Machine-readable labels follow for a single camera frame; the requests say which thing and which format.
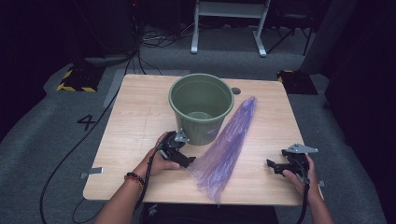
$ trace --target plastic bucket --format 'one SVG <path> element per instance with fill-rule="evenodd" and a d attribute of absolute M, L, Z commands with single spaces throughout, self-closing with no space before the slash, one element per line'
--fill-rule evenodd
<path fill-rule="evenodd" d="M 224 118 L 233 109 L 233 92 L 218 77 L 191 74 L 172 85 L 169 104 L 175 111 L 177 127 L 183 129 L 189 143 L 203 146 L 216 138 Z"/>

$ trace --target purple plastic bag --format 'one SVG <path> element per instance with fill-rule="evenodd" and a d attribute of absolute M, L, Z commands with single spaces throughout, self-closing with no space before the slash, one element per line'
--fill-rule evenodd
<path fill-rule="evenodd" d="M 197 181 L 198 189 L 216 203 L 238 160 L 256 104 L 256 97 L 246 99 L 207 152 L 186 169 Z"/>

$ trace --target wooden table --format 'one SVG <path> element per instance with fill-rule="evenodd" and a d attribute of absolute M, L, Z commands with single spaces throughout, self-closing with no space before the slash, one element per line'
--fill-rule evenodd
<path fill-rule="evenodd" d="M 103 167 L 102 174 L 90 175 L 83 195 L 88 200 L 108 200 L 154 147 L 164 132 L 177 129 L 174 111 L 168 102 L 171 85 L 179 77 L 127 75 L 111 112 L 102 142 L 92 167 Z M 303 144 L 289 99 L 280 82 L 223 79 L 241 90 L 235 95 L 232 112 L 250 96 L 258 99 L 253 121 L 233 174 L 221 194 L 223 204 L 297 205 L 302 197 L 282 175 L 266 165 L 266 159 L 286 163 L 281 149 L 294 143 Z M 209 145 L 186 145 L 180 151 L 186 156 L 202 155 Z M 163 171 L 149 180 L 144 202 L 214 203 L 197 188 L 184 168 Z"/>

